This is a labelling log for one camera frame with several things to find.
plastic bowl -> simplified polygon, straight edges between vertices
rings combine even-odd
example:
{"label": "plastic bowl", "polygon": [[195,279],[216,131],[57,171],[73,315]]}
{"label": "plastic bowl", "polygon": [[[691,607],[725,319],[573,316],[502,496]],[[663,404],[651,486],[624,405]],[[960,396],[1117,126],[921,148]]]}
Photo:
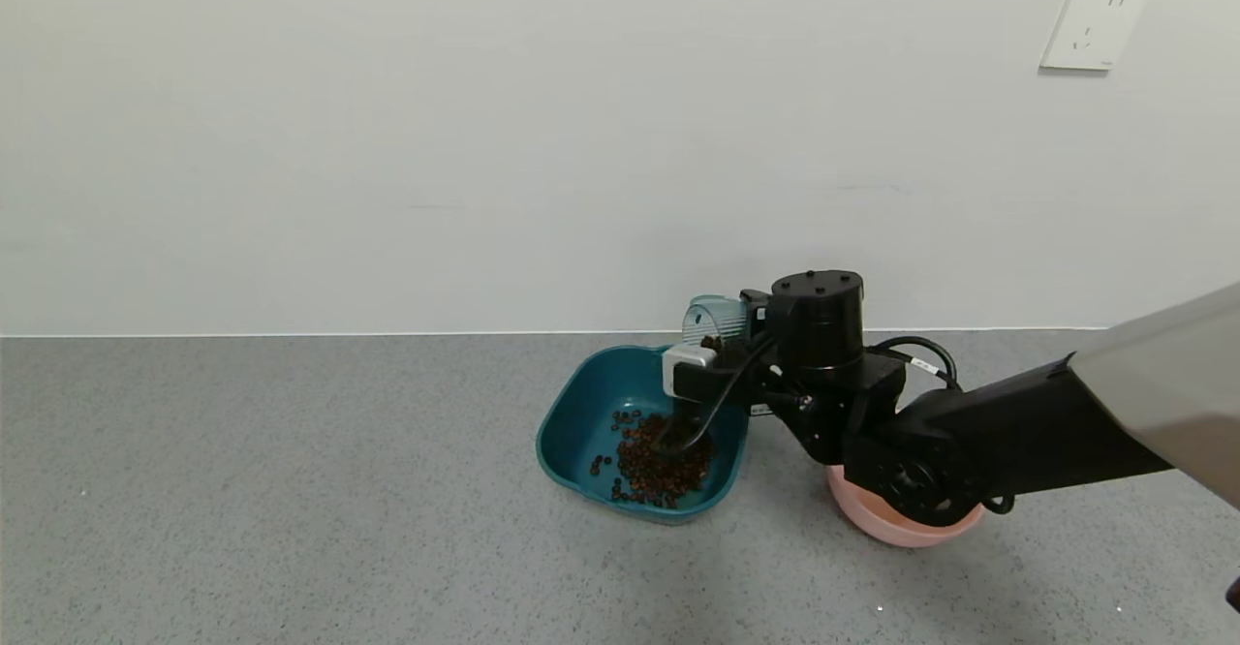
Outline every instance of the plastic bowl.
{"label": "plastic bowl", "polygon": [[[644,416],[672,414],[672,399],[663,393],[662,354],[666,347],[611,347],[582,362],[538,429],[534,447],[538,464],[552,480],[616,512],[660,523],[687,522],[709,510],[728,494],[737,479],[749,430],[749,416],[739,406],[723,407],[708,433],[714,460],[702,490],[677,500],[675,510],[611,500],[611,483],[620,478],[615,464],[590,475],[594,456],[616,456],[621,430],[613,430],[615,411],[641,411]],[[629,483],[624,489],[630,490]]]}
{"label": "plastic bowl", "polygon": [[869,490],[858,487],[844,480],[844,468],[827,469],[827,485],[835,495],[839,509],[866,533],[884,543],[901,548],[926,548],[956,538],[977,525],[982,518],[982,506],[965,515],[965,518],[951,526],[928,526],[918,523],[887,504]]}

white wall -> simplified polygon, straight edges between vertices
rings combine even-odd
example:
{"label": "white wall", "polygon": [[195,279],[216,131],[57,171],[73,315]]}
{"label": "white wall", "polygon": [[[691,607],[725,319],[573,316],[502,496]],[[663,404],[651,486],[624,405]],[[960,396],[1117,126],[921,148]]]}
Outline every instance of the white wall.
{"label": "white wall", "polygon": [[1240,0],[0,0],[0,332],[1095,326],[1240,279]]}

black cylindrical motor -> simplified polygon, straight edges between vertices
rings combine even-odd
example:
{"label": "black cylindrical motor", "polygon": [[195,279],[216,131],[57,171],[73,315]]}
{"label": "black cylindrical motor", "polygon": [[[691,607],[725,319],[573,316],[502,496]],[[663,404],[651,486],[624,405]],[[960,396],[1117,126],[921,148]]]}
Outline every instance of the black cylindrical motor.
{"label": "black cylindrical motor", "polygon": [[779,341],[780,368],[810,382],[859,363],[861,301],[862,279],[854,272],[810,270],[775,280],[766,327]]}

pink bowl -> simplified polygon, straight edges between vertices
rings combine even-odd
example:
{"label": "pink bowl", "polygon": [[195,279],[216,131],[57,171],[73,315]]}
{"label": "pink bowl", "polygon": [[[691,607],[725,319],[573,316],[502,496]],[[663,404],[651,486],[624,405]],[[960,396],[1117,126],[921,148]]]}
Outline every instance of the pink bowl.
{"label": "pink bowl", "polygon": [[982,518],[982,506],[978,505],[966,514],[965,518],[951,526],[918,523],[895,512],[887,500],[844,480],[842,466],[827,469],[827,484],[831,486],[831,494],[836,496],[836,502],[839,502],[839,509],[858,528],[873,538],[901,548],[925,548],[956,538]]}

white sticker label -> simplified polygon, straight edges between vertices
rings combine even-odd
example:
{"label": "white sticker label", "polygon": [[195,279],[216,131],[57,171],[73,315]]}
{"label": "white sticker label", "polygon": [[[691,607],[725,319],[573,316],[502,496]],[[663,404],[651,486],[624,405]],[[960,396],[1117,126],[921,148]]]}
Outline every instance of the white sticker label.
{"label": "white sticker label", "polygon": [[931,365],[930,362],[928,362],[925,360],[919,360],[916,357],[913,357],[913,361],[909,362],[909,363],[911,363],[913,366],[915,366],[915,367],[918,367],[920,370],[925,370],[925,371],[930,372],[931,376],[939,376],[939,367]]}

